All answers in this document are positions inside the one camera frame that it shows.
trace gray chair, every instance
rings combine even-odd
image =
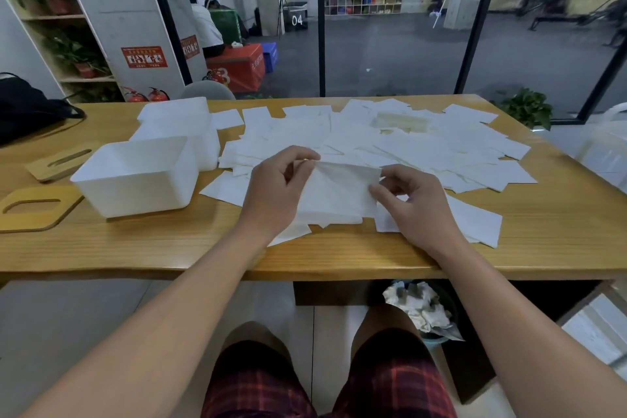
[[[183,88],[182,98],[204,96],[207,99],[235,99],[235,95],[217,81],[204,80],[188,84]]]

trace red fire extinguisher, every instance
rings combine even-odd
[[[148,98],[151,101],[169,101],[170,100],[170,97],[168,96],[167,92],[163,91],[162,89],[153,88],[152,86],[150,88],[153,89],[151,93],[148,95]]]
[[[140,92],[137,92],[131,88],[127,88],[126,86],[124,87],[124,89],[129,91],[128,93],[126,93],[126,96],[128,96],[128,98],[126,98],[127,103],[147,103],[148,102],[148,98],[145,97]]]

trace blue box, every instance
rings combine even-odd
[[[274,41],[262,43],[263,62],[266,65],[266,73],[272,73],[278,61],[277,44]]]

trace white plastic box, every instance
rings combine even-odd
[[[186,137],[106,144],[70,178],[106,218],[183,208],[197,179]]]
[[[189,138],[199,171],[214,170],[217,167],[220,140],[217,137],[217,129],[213,127],[211,122],[211,115],[208,113],[193,118],[172,117],[146,120],[142,122],[130,140],[138,141],[172,136]]]
[[[185,99],[148,103],[137,116],[137,120],[144,122],[159,118],[184,118],[208,113],[209,108],[207,107],[206,97],[188,97]]]

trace plaid shorts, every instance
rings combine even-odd
[[[318,414],[289,361],[258,342],[238,342],[217,359],[201,418],[303,417]],[[401,329],[366,341],[326,418],[456,417],[429,351]]]

